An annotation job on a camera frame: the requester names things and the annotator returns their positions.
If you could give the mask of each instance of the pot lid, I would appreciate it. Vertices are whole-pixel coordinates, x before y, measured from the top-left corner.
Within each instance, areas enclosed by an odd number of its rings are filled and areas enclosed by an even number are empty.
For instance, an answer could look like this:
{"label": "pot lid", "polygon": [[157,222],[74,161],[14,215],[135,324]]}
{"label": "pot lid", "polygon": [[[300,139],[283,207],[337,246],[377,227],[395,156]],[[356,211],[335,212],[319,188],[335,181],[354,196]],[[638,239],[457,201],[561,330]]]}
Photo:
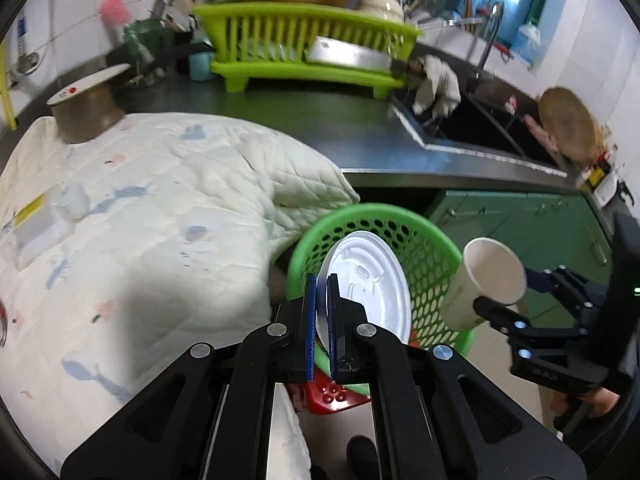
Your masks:
{"label": "pot lid", "polygon": [[83,77],[75,83],[71,83],[59,92],[53,94],[53,96],[47,101],[47,105],[56,106],[64,103],[65,101],[69,101],[69,99],[80,95],[82,92],[86,92],[91,88],[95,88],[105,81],[108,81],[109,79],[120,75],[129,68],[131,68],[131,65],[122,63],[120,65],[110,66],[108,68],[105,68],[104,70],[100,70],[100,72],[95,72],[91,75],[88,75],[87,77]]}
{"label": "pot lid", "polygon": [[340,297],[364,306],[367,320],[386,328],[406,344],[411,333],[411,297],[398,258],[379,236],[356,231],[335,244],[318,272],[316,333],[327,349],[327,281],[338,275]]}

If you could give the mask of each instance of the cooking pot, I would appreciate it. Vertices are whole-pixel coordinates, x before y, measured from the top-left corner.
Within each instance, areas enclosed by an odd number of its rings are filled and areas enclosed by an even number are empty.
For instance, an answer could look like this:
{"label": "cooking pot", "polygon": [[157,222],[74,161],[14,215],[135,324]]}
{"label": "cooking pot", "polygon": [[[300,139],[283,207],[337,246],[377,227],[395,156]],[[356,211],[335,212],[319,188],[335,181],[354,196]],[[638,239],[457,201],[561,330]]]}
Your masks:
{"label": "cooking pot", "polygon": [[47,101],[66,142],[78,144],[95,139],[124,117],[109,83],[129,68],[128,64],[120,64],[100,70],[71,83]]}

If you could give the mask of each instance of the green cabinet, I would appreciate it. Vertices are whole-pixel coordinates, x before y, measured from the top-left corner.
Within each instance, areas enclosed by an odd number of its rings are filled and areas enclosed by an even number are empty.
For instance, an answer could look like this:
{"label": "green cabinet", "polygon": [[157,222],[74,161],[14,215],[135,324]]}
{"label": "green cabinet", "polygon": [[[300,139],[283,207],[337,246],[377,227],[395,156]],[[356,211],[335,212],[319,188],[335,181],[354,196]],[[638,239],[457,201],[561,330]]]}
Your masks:
{"label": "green cabinet", "polygon": [[[460,250],[487,236],[510,247],[530,269],[566,265],[590,280],[609,281],[609,242],[582,195],[448,190],[426,216]],[[550,294],[527,290],[523,304],[535,326],[574,322]]]}

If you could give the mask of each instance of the black shoe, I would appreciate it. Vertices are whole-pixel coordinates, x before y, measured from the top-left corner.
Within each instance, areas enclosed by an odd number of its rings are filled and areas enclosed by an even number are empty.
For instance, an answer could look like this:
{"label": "black shoe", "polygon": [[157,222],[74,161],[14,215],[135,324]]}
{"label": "black shoe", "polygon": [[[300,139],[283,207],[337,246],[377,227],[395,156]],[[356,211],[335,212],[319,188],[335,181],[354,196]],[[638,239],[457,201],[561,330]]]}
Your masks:
{"label": "black shoe", "polygon": [[366,436],[357,435],[347,444],[347,463],[358,480],[380,480],[378,452]]}
{"label": "black shoe", "polygon": [[311,480],[329,480],[326,472],[315,464],[311,465]]}

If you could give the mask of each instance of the stainless steel countertop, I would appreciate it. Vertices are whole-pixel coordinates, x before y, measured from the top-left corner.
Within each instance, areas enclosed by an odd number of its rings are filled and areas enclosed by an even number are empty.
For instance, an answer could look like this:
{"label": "stainless steel countertop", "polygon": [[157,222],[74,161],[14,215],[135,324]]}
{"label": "stainless steel countertop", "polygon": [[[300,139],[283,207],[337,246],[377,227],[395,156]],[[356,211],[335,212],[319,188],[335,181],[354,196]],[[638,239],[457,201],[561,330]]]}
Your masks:
{"label": "stainless steel countertop", "polygon": [[192,112],[264,124],[308,144],[355,187],[432,187],[571,192],[574,180],[524,166],[420,147],[370,89],[320,82],[252,80],[228,94],[223,80],[196,83],[170,73],[117,96],[127,112]]}

